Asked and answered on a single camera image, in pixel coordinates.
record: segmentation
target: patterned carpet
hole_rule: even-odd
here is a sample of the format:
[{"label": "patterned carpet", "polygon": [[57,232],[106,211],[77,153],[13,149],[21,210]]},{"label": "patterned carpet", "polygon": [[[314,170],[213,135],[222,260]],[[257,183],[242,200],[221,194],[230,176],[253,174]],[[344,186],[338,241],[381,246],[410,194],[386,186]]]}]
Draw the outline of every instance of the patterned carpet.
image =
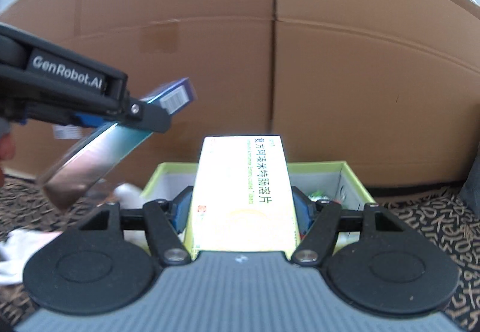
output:
[{"label": "patterned carpet", "polygon": [[[480,219],[444,189],[386,204],[458,265],[457,292],[445,311],[464,330],[480,332]],[[30,182],[7,178],[0,189],[0,240],[17,228],[62,231],[92,207],[78,203],[61,216]],[[0,287],[0,317],[15,325],[35,311],[22,285]]]}]

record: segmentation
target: barcode sticker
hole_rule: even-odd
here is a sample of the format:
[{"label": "barcode sticker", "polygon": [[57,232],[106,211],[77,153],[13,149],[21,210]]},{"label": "barcode sticker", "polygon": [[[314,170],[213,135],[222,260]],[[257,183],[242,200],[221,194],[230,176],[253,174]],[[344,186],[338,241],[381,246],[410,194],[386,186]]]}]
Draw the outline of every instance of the barcode sticker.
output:
[{"label": "barcode sticker", "polygon": [[72,125],[53,125],[53,137],[56,140],[79,140],[83,137],[82,128]]},{"label": "barcode sticker", "polygon": [[172,92],[160,98],[160,106],[162,106],[169,115],[178,111],[181,107],[186,105],[190,99],[184,86],[175,88]]}]

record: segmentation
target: cardboard box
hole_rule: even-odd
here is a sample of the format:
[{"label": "cardboard box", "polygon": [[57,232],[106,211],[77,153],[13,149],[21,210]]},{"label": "cardboard box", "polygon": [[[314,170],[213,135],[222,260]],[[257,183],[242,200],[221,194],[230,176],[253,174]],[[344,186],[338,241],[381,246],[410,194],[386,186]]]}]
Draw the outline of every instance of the cardboard box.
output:
[{"label": "cardboard box", "polygon": [[[364,184],[408,186],[465,179],[476,155],[479,11],[472,0],[18,0],[0,20],[127,72],[137,96],[191,78],[199,100],[114,181],[143,186],[160,162],[196,161],[207,135],[272,132],[288,161],[347,160]],[[47,124],[14,134],[9,166],[30,174],[71,146]]]},{"label": "cardboard box", "polygon": [[466,178],[480,138],[471,0],[277,0],[273,133],[364,184]]},{"label": "cardboard box", "polygon": [[[110,174],[144,186],[164,161],[196,161],[205,136],[264,134],[270,122],[273,0],[18,0],[0,20],[129,75],[135,97],[189,77],[201,100]],[[75,141],[15,126],[8,167],[38,175]]]}]

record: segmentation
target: green box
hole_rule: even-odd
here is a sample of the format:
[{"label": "green box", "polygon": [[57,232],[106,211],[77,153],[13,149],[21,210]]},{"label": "green box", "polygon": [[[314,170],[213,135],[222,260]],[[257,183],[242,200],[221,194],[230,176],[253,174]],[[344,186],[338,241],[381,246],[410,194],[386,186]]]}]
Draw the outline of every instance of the green box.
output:
[{"label": "green box", "polygon": [[[195,184],[197,163],[163,163],[157,167],[142,196],[172,200],[187,186]],[[290,184],[305,195],[321,190],[330,199],[341,202],[345,209],[363,210],[366,203],[375,203],[363,184],[345,161],[290,163]],[[357,241],[359,233],[340,234],[336,250]]]}]

